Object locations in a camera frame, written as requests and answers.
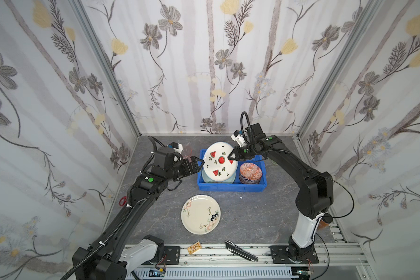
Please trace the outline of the orange blue patterned bowl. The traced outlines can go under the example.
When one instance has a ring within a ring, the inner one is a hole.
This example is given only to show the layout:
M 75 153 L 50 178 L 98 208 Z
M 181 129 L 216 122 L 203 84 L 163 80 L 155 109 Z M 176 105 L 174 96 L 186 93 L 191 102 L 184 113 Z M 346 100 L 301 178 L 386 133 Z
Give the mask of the orange blue patterned bowl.
M 259 184 L 263 176 L 261 168 L 250 162 L 243 163 L 239 171 L 239 180 L 242 184 Z

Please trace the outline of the watermelon pattern plate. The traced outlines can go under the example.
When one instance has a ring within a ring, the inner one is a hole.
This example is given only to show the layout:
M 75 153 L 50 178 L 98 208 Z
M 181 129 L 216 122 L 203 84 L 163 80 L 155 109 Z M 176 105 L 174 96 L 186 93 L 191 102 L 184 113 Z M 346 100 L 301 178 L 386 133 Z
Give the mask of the watermelon pattern plate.
M 216 142 L 204 154 L 204 172 L 213 182 L 224 182 L 235 175 L 238 162 L 229 159 L 233 147 L 227 142 Z

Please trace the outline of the green floral plate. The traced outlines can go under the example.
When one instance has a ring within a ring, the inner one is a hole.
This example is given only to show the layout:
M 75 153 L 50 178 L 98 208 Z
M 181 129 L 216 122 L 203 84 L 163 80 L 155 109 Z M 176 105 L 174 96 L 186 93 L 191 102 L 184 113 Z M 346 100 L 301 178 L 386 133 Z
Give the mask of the green floral plate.
M 209 178 L 208 177 L 208 175 L 206 174 L 206 172 L 205 171 L 202 171 L 202 173 L 201 173 L 201 175 L 202 175 L 202 178 L 203 178 L 203 181 L 205 182 L 205 183 L 212 183 L 212 184 L 233 184 L 234 183 L 234 181 L 235 181 L 235 178 L 236 178 L 236 174 L 234 173 L 230 178 L 228 178 L 227 180 L 225 180 L 225 181 L 222 181 L 222 182 L 217 182 L 217 181 L 214 181 L 214 180 L 212 180 L 211 178 Z

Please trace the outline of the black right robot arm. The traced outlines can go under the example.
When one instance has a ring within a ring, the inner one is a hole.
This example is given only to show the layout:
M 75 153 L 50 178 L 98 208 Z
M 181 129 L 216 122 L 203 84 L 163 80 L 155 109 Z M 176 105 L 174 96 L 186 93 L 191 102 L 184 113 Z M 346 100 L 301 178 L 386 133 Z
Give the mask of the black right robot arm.
M 321 221 L 331 223 L 337 217 L 328 213 L 334 203 L 333 185 L 342 186 L 328 172 L 319 172 L 292 153 L 282 140 L 266 135 L 260 124 L 252 124 L 247 112 L 240 116 L 240 131 L 233 133 L 237 142 L 229 159 L 244 162 L 255 156 L 275 162 L 296 183 L 299 191 L 295 205 L 299 212 L 287 255 L 291 262 L 301 263 L 315 254 L 315 235 Z

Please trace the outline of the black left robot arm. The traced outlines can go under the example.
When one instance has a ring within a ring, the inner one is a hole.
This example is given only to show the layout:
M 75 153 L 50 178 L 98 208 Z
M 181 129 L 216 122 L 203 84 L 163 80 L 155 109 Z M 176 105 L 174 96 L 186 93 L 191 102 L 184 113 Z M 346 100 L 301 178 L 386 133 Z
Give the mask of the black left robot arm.
M 182 183 L 182 179 L 200 172 L 204 160 L 196 156 L 186 159 L 180 145 L 163 145 L 150 136 L 153 145 L 150 158 L 140 175 L 127 191 L 126 205 L 110 225 L 88 248 L 78 248 L 72 258 L 73 267 L 63 275 L 78 280 L 124 280 L 132 269 L 128 260 L 122 260 L 127 239 L 142 217 L 167 190 L 169 182 Z

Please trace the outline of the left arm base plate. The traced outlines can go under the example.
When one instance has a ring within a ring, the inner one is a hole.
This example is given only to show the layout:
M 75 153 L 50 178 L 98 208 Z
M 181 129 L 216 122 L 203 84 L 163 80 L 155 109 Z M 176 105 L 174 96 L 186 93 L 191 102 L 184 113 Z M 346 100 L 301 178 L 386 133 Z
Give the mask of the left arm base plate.
M 169 266 L 169 265 L 178 265 L 180 261 L 180 246 L 166 246 L 164 248 L 164 255 L 161 258 L 158 265 Z

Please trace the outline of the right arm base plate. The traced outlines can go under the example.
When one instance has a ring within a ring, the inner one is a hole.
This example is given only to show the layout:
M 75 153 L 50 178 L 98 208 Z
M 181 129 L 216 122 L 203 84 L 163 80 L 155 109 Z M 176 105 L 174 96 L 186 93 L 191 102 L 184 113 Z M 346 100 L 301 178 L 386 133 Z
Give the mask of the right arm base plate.
M 292 245 L 271 246 L 271 257 L 274 264 L 318 264 L 319 258 L 314 246 L 299 248 Z

